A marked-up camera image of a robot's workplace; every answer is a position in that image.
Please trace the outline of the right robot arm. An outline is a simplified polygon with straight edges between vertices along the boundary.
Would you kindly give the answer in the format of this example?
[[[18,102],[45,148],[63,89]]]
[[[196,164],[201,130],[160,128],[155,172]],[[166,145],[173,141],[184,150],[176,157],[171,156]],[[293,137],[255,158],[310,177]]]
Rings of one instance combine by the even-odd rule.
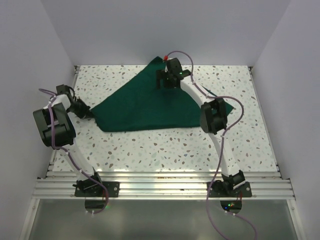
[[[200,108],[200,127],[211,138],[219,155],[218,170],[222,180],[214,180],[209,190],[222,197],[233,197],[246,182],[245,176],[233,155],[230,144],[225,140],[228,127],[227,103],[221,96],[214,96],[196,83],[190,70],[183,70],[177,58],[164,57],[165,69],[156,72],[156,87],[180,88]]]

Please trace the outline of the green surgical cloth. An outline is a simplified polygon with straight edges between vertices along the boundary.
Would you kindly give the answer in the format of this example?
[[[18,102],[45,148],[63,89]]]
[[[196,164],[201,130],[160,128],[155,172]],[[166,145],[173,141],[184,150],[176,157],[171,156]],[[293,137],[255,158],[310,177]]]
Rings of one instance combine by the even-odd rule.
[[[157,56],[129,82],[91,109],[103,132],[134,132],[200,126],[201,110],[180,88],[157,88]]]

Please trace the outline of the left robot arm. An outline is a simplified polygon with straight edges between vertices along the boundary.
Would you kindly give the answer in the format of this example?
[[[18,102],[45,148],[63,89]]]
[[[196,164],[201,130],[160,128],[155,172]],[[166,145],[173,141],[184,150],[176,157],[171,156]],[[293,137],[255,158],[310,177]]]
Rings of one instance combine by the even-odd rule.
[[[65,84],[58,85],[56,92],[43,88],[39,91],[50,98],[46,106],[33,112],[36,127],[44,145],[63,155],[76,174],[75,196],[105,198],[107,190],[98,172],[82,155],[70,117],[75,115],[81,120],[93,118],[90,106]]]

